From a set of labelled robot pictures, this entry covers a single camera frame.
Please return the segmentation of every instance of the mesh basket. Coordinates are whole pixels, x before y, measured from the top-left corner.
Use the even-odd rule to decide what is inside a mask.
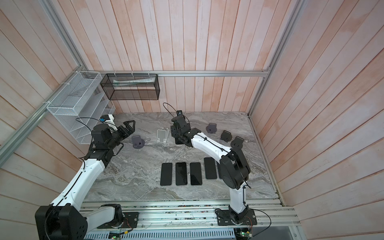
[[[79,115],[101,80],[100,73],[78,72],[48,105],[48,111],[53,115]]]
[[[108,73],[101,87],[109,100],[158,100],[160,94],[156,74]]]

